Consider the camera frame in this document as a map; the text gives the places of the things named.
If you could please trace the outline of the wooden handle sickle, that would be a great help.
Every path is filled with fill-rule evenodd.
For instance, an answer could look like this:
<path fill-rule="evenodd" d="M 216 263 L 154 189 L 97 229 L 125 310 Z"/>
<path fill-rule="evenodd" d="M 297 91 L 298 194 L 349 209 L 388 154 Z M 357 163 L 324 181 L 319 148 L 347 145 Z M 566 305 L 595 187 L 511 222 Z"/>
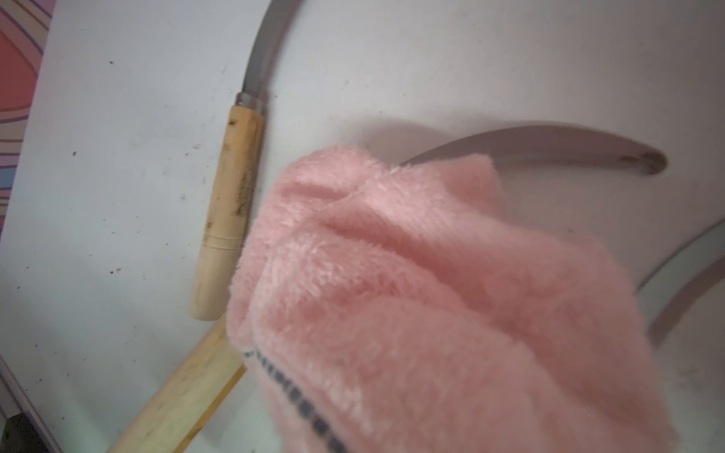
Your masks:
<path fill-rule="evenodd" d="M 619 167 L 657 175 L 666 154 L 652 146 L 579 126 L 527 125 L 493 130 L 438 146 L 410 164 L 481 153 L 500 163 L 551 162 Z M 112 452 L 182 452 L 245 373 L 242 356 L 217 321 L 177 371 L 111 446 Z"/>
<path fill-rule="evenodd" d="M 266 124 L 266 85 L 300 5 L 299 1 L 270 2 L 242 88 L 228 114 L 194 276 L 190 315 L 197 320 L 216 320 L 227 309 L 228 285 L 245 243 L 256 187 Z"/>

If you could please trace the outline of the pink terry rag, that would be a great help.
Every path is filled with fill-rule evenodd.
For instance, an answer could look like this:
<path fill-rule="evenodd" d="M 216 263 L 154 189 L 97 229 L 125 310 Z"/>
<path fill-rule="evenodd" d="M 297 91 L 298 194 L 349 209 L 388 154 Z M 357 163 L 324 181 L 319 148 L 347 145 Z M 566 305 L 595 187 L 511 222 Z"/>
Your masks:
<path fill-rule="evenodd" d="M 230 343 L 288 452 L 671 452 L 634 288 L 508 222 L 492 160 L 331 148 L 266 196 Z"/>

